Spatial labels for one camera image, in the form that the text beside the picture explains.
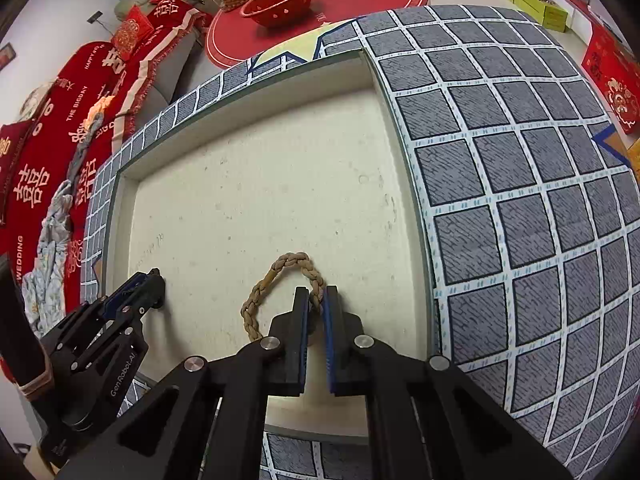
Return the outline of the green jewelry tray box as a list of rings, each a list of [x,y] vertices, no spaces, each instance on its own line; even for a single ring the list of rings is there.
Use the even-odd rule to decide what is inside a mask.
[[[382,79],[349,51],[203,108],[119,170],[103,288],[160,270],[141,373],[232,356],[240,309],[280,255],[304,252],[367,334],[423,359],[427,260],[412,179]]]

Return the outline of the light floral blanket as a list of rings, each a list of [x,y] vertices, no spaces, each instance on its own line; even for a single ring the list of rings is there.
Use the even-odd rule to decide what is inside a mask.
[[[77,145],[66,177],[53,194],[41,222],[34,267],[22,278],[24,311],[38,338],[65,316],[65,265],[73,246],[70,210],[91,197],[96,161],[87,162],[86,157],[91,141],[103,126],[104,116],[104,112],[90,114],[81,124],[85,137]]]

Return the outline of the red wedding sofa cover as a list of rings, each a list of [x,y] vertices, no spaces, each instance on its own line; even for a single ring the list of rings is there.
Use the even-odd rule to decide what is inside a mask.
[[[1,252],[8,256],[21,292],[23,276],[34,267],[41,222],[85,137],[81,124],[90,114],[105,113],[86,157],[87,162],[96,161],[91,197],[70,210],[73,246],[65,265],[65,315],[80,305],[80,284],[87,273],[82,265],[88,255],[82,239],[86,215],[103,185],[99,169],[136,130],[108,109],[126,62],[111,39],[83,44],[58,72],[35,116],[1,130],[11,144],[1,157]]]

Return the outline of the grey checkered table cloth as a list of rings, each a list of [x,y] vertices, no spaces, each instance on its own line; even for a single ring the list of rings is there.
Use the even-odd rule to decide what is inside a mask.
[[[370,58],[416,192],[437,347],[577,479],[620,454],[639,396],[639,189],[582,71],[527,14],[440,4],[307,32],[171,104],[101,166],[80,296],[98,296],[127,162],[291,68]]]

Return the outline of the red embroidered cushion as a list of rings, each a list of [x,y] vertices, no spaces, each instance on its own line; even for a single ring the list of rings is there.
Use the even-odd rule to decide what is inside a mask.
[[[112,37],[112,44],[118,56],[123,61],[128,61],[142,41],[152,34],[153,30],[154,27],[140,6],[136,4],[132,6]]]

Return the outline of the red round floor mat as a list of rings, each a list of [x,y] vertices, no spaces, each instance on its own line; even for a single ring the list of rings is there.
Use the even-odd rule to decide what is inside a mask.
[[[427,3],[428,0],[311,0],[310,10],[300,21],[275,29],[258,25],[250,18],[242,18],[239,9],[220,11],[209,26],[204,52],[210,62],[226,70],[323,23]]]

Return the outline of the red plastic colander basket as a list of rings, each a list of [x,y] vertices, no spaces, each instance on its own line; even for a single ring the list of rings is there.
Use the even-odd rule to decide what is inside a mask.
[[[265,28],[281,28],[306,16],[310,6],[311,0],[250,0],[240,15]]]

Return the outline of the red gift box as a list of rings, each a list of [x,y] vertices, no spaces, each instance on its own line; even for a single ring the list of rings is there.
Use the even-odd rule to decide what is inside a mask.
[[[639,133],[639,62],[612,32],[600,24],[592,34],[582,68],[612,108],[627,136]]]

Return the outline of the green cardboard box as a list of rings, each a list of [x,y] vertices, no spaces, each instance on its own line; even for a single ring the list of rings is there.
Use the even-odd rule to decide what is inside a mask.
[[[568,13],[551,0],[510,0],[542,27],[565,32]]]

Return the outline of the framed wall picture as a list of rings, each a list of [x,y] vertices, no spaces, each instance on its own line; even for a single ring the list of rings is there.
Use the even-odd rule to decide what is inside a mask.
[[[5,44],[0,48],[0,70],[3,70],[16,58],[16,53],[12,44]]]

